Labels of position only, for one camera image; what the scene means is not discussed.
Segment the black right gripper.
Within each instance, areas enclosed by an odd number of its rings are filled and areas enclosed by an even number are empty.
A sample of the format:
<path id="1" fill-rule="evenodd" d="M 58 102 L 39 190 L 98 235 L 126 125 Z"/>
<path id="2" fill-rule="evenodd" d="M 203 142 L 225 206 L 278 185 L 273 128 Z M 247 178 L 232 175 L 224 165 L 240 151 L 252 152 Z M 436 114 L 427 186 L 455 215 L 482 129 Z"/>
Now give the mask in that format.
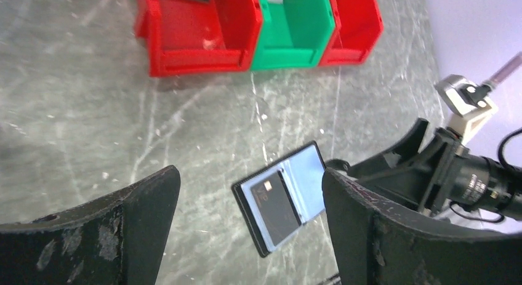
<path id="1" fill-rule="evenodd" d="M 417 118 L 399 141 L 352 165 L 363 187 L 408 209 L 439 214 L 445 203 L 467 212 L 484 209 L 521 220 L 521 174 L 491 158 L 470 154 L 451 130 L 438 128 L 421 150 L 429 122 Z"/>

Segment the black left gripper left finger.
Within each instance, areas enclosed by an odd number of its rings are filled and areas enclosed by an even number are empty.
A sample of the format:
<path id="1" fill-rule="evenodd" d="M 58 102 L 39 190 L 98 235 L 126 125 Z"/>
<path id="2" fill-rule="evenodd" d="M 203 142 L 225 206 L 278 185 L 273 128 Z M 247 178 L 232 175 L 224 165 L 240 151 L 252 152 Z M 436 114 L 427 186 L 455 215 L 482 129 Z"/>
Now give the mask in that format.
<path id="1" fill-rule="evenodd" d="M 1 225 L 1 283 L 154 284 L 180 186 L 170 165 L 80 206 Z"/>

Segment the black VIP card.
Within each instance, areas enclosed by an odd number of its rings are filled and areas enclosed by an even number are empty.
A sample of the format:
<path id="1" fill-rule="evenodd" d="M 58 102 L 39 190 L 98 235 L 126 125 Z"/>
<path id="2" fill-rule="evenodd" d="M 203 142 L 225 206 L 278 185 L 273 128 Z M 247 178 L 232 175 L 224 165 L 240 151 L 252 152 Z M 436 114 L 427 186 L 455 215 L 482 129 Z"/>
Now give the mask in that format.
<path id="1" fill-rule="evenodd" d="M 282 170 L 261 179 L 250 192 L 273 246 L 281 244 L 301 226 Z"/>

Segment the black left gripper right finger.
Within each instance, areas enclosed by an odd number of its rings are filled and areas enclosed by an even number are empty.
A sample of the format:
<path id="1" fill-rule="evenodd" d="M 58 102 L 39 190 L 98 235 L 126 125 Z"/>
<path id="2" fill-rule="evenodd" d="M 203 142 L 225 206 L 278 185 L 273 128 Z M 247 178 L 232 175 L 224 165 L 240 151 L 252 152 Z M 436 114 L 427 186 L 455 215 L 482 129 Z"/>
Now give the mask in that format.
<path id="1" fill-rule="evenodd" d="M 520 284 L 521 235 L 426 217 L 333 169 L 322 180 L 342 284 Z"/>

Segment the green plastic bin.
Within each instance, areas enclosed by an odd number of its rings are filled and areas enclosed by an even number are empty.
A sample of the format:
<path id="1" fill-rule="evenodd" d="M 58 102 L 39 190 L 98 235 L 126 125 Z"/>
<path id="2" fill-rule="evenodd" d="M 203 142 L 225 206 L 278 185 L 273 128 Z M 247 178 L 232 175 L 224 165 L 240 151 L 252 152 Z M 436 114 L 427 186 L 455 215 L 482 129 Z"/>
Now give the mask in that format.
<path id="1" fill-rule="evenodd" d="M 259 0 L 263 23 L 251 71 L 318 66 L 335 29 L 330 0 Z"/>

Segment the black leather card holder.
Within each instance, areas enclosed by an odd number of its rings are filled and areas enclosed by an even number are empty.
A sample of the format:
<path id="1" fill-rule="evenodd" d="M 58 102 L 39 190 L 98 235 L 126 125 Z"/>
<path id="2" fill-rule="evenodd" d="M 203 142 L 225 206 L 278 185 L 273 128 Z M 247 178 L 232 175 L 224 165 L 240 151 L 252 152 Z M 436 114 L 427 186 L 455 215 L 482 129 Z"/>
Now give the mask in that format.
<path id="1" fill-rule="evenodd" d="M 312 140 L 231 186 L 257 253 L 265 258 L 324 211 L 326 168 L 347 172 L 342 159 L 325 161 Z"/>

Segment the red plastic bin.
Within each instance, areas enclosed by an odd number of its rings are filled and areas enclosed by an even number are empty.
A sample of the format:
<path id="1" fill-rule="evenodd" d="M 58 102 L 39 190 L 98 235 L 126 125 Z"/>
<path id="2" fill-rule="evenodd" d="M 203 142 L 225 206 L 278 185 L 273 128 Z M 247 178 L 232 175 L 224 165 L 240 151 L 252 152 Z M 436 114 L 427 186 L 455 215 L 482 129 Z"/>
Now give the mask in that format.
<path id="1" fill-rule="evenodd" d="M 137 0 L 134 33 L 161 78 L 249 70 L 262 23 L 259 0 Z"/>
<path id="2" fill-rule="evenodd" d="M 383 21 L 377 0 L 329 0 L 335 28 L 319 66 L 359 65 L 366 61 Z"/>

